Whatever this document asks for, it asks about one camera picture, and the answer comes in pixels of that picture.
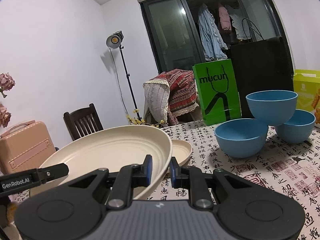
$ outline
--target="wooden chair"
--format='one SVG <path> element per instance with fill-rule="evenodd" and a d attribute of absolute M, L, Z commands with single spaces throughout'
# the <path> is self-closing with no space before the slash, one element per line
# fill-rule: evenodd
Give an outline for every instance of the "wooden chair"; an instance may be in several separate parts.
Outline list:
<path fill-rule="evenodd" d="M 65 112 L 63 119 L 74 141 L 85 135 L 103 130 L 94 104 L 73 111 L 71 114 Z"/>

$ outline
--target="yellow box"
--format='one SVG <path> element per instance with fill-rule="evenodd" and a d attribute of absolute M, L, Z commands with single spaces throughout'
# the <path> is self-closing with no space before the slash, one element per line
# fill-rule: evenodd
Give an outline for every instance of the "yellow box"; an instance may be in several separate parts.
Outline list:
<path fill-rule="evenodd" d="M 293 89 L 298 94 L 297 109 L 313 113 L 320 128 L 320 71 L 296 69 Z"/>

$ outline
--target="table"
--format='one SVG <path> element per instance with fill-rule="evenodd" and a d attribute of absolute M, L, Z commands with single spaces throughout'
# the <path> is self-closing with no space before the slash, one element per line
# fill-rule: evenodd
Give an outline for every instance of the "table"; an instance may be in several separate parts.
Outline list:
<path fill-rule="evenodd" d="M 206 173 L 223 168 L 297 200 L 306 213 L 298 239 L 320 239 L 320 129 L 315 127 L 308 141 L 289 145 L 276 135 L 274 127 L 269 127 L 266 144 L 260 153 L 247 159 L 233 159 L 219 148 L 213 133 L 215 127 L 217 125 L 206 126 L 203 121 L 195 121 L 163 130 L 172 139 L 192 144 L 193 153 L 188 165 Z M 188 190 L 172 188 L 167 174 L 148 199 L 187 198 Z"/>

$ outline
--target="suitcase handle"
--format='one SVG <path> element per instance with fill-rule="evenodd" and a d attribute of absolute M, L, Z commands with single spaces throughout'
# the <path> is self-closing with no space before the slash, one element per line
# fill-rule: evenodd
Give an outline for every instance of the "suitcase handle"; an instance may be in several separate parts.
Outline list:
<path fill-rule="evenodd" d="M 23 126 L 22 128 L 25 128 L 28 125 L 31 125 L 33 123 L 35 123 L 36 120 L 32 120 L 32 121 L 28 121 L 28 122 L 23 122 L 23 123 L 19 123 L 13 127 L 11 127 L 9 130 L 5 131 L 3 134 L 0 135 L 0 138 L 3 138 L 5 136 L 8 136 L 13 130 L 17 129 L 20 126 Z"/>

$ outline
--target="red patterned cloth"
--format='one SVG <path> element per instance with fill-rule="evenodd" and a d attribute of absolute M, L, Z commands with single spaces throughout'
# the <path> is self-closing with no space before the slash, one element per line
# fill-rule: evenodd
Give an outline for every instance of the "red patterned cloth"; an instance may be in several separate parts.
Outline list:
<path fill-rule="evenodd" d="M 179 124 L 177 116 L 189 113 L 197 107 L 196 82 L 193 71 L 174 69 L 162 72 L 151 80 L 154 79 L 167 80 L 169 83 L 168 124 Z"/>

